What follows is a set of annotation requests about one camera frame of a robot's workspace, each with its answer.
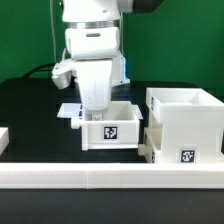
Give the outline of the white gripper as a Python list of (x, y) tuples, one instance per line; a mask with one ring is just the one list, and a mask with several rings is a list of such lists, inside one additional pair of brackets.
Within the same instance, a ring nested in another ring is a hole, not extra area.
[(105, 111), (111, 98), (113, 59), (119, 53), (119, 28), (68, 28), (65, 37), (74, 61), (83, 108)]

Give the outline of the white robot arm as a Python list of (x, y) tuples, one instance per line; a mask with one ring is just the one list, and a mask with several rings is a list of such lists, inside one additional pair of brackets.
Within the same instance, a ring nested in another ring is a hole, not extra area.
[(123, 81), (121, 14), (151, 13), (164, 0), (63, 0), (62, 21), (70, 68), (77, 74), (86, 111), (101, 113), (111, 87)]

